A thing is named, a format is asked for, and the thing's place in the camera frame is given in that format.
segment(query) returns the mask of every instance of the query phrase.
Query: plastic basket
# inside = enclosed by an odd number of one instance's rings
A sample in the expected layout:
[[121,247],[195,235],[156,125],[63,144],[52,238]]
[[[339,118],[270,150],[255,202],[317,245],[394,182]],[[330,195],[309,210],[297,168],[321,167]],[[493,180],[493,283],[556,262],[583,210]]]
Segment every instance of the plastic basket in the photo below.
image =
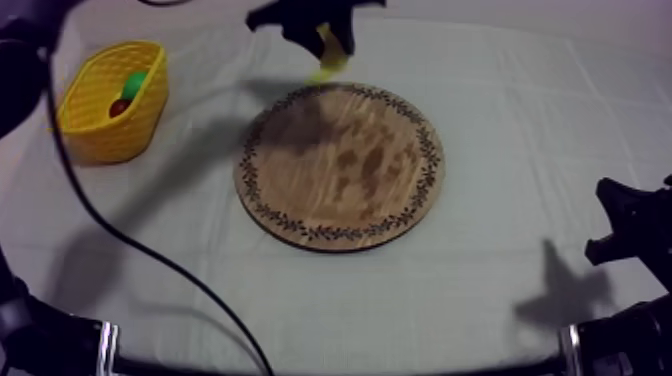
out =
[[[121,115],[109,117],[128,76],[147,72],[142,87]],[[153,42],[128,41],[89,58],[68,89],[59,120],[77,161],[115,163],[142,153],[168,98],[166,53]]]

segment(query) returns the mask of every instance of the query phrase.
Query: yellow object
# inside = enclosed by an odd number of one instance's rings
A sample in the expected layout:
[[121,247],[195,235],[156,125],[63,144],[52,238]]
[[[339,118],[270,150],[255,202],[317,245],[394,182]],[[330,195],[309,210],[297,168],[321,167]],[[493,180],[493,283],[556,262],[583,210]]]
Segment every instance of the yellow object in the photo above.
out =
[[319,84],[328,81],[335,74],[345,70],[348,65],[348,55],[343,51],[341,43],[331,33],[329,24],[325,23],[317,28],[317,32],[324,41],[324,54],[320,59],[320,70],[313,73],[309,82]]
[[[126,79],[145,71],[147,78],[123,114],[110,118]],[[128,41],[90,57],[80,69],[59,109],[68,150],[78,161],[114,163],[142,153],[168,98],[166,53],[149,41]]]

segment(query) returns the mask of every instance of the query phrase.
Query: wooden board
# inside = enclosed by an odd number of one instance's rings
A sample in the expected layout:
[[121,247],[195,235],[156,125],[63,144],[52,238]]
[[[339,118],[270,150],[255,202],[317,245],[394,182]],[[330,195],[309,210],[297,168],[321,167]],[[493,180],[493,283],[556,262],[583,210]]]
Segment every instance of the wooden board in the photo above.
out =
[[351,252],[394,239],[427,214],[444,157],[434,128],[405,100],[325,84],[261,113],[234,175],[267,231],[303,248]]

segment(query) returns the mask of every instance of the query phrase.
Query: red ball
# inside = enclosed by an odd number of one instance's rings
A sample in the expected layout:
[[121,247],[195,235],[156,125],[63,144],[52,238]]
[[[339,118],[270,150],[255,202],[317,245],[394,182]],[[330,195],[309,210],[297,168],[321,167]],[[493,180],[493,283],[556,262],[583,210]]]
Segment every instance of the red ball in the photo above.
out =
[[123,114],[130,105],[131,101],[128,99],[117,99],[110,106],[110,117],[113,118]]

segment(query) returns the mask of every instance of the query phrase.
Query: white fabric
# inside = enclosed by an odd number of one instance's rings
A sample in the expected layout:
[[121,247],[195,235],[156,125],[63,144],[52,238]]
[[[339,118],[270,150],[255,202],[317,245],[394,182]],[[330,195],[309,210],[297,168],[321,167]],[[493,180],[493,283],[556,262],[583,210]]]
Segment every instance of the white fabric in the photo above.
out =
[[[669,62],[485,27],[355,24],[357,55],[338,79],[406,98],[445,149],[441,195],[413,231],[325,256],[278,242],[248,217],[231,178],[240,138],[317,63],[277,29],[252,36],[242,25],[146,36],[168,49],[169,103],[142,156],[78,170],[94,203],[212,286],[280,372],[543,357],[561,326],[663,293],[638,261],[594,268],[583,247],[610,231],[594,195],[600,178],[657,189],[672,173]],[[211,302],[92,224],[46,131],[14,180],[0,240],[38,296],[121,324],[124,353],[255,369]]]

